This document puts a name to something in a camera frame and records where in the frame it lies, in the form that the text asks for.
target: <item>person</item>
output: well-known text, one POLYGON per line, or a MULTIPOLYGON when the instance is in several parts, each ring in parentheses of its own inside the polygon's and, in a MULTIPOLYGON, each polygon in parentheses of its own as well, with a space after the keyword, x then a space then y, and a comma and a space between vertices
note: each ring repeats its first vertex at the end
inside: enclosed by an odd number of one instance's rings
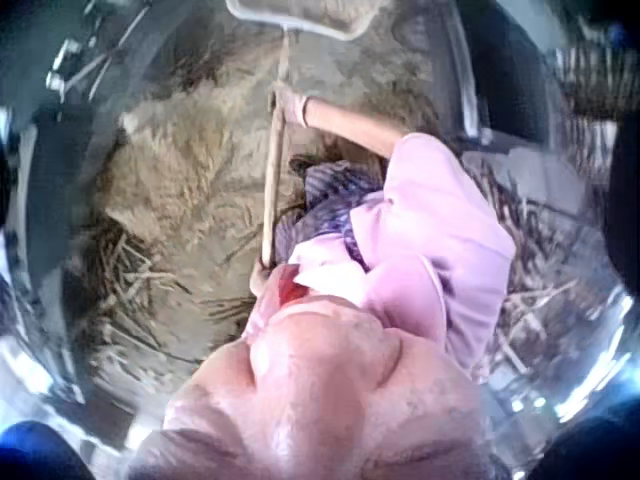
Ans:
POLYGON ((389 159, 296 157, 305 208, 258 262, 242 337, 215 351, 142 443, 130 479, 493 478, 470 371, 515 247, 438 139, 276 89, 293 127, 389 159))

